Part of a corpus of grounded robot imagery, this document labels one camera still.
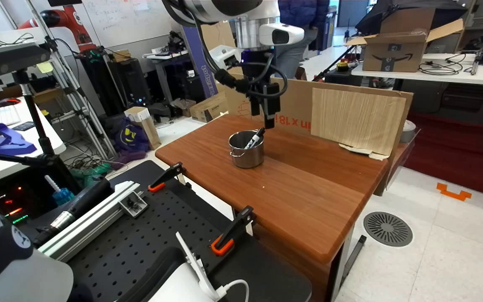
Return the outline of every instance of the clamp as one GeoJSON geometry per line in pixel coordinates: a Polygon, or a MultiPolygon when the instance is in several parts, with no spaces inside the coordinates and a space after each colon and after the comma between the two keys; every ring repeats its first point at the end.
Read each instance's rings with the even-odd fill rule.
{"type": "Polygon", "coordinates": [[[183,167],[182,162],[170,166],[155,179],[155,183],[148,184],[148,191],[155,194],[155,193],[165,189],[166,181],[170,181],[170,179],[173,179],[183,172],[187,172],[187,167],[183,167]]]}
{"type": "Polygon", "coordinates": [[[229,255],[239,240],[245,235],[245,226],[254,221],[254,208],[245,206],[240,216],[230,224],[230,228],[212,241],[210,250],[215,256],[223,258],[229,255]]]}

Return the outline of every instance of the wooden tabletop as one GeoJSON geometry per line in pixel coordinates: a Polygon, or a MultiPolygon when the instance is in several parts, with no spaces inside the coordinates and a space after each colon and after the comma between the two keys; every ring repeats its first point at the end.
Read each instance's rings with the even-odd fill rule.
{"type": "Polygon", "coordinates": [[[270,129],[255,169],[232,164],[229,137],[255,129],[255,119],[220,117],[161,147],[188,176],[237,209],[250,204],[257,223],[301,253],[331,263],[390,162],[353,154],[314,136],[270,129]]]}

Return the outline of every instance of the person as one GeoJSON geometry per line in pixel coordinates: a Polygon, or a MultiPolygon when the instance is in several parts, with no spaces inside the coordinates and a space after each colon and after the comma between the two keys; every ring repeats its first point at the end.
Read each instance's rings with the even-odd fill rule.
{"type": "Polygon", "coordinates": [[[294,79],[307,47],[311,45],[312,50],[321,50],[324,45],[329,0],[279,0],[279,10],[282,23],[306,30],[302,42],[275,47],[275,67],[289,79],[294,79]]]}

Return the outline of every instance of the black bag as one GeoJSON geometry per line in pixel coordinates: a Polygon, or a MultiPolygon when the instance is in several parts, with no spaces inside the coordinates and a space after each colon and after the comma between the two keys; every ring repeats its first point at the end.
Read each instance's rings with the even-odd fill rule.
{"type": "Polygon", "coordinates": [[[467,6],[455,0],[379,0],[356,28],[361,35],[378,33],[383,20],[398,10],[408,8],[435,8],[431,28],[458,20],[467,13],[467,6]]]}

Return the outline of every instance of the floor drain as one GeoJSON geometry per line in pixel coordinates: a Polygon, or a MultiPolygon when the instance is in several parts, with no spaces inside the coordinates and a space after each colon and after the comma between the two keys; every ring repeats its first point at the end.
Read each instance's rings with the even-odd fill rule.
{"type": "Polygon", "coordinates": [[[390,246],[406,246],[413,240],[410,224],[384,211],[369,213],[364,218],[364,228],[374,240],[390,246]]]}

